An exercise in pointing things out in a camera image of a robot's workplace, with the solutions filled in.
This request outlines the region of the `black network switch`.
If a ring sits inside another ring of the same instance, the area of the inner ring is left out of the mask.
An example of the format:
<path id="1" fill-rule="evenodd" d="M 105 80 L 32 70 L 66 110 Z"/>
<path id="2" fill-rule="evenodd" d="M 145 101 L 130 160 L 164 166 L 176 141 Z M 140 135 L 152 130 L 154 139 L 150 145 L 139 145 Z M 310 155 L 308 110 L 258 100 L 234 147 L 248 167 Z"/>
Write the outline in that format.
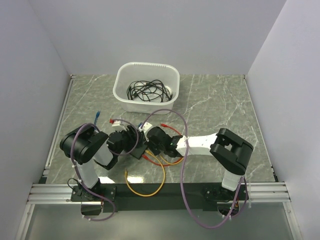
<path id="1" fill-rule="evenodd" d="M 141 146 L 137 146 L 137 147 L 130 153 L 130 155 L 131 155 L 133 158 L 139 160 L 139 159 L 143 156 L 143 154 L 145 153 L 145 151 L 146 151 L 147 148 L 148 148 L 148 146 L 145 145 L 145 144 L 143 144 L 143 145 L 141 145 Z"/>

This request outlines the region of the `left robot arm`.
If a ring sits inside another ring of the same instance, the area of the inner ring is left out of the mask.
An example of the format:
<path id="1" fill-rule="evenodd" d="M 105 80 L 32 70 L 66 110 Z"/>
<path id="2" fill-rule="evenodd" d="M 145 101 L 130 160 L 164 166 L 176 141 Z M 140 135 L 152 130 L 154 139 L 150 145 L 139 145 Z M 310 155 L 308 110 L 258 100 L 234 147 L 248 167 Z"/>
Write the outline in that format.
<path id="1" fill-rule="evenodd" d="M 110 123 L 114 129 L 110 134 L 93 123 L 85 123 L 66 134 L 59 144 L 75 168 L 79 190 L 89 201 L 103 196 L 95 165 L 109 171 L 120 156 L 140 159 L 147 149 L 144 133 L 133 124 L 121 119 L 111 119 Z"/>

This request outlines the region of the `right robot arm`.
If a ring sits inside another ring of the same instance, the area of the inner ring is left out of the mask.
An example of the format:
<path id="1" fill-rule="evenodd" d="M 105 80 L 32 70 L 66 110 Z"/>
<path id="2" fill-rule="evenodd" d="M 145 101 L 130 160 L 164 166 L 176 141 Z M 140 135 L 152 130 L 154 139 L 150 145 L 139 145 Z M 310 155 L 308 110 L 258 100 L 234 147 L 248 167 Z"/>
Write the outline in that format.
<path id="1" fill-rule="evenodd" d="M 220 195 L 230 200 L 238 193 L 240 178 L 245 175 L 254 147 L 227 128 L 203 136 L 169 136 L 158 126 L 142 130 L 153 154 L 171 158 L 213 156 L 224 168 Z"/>

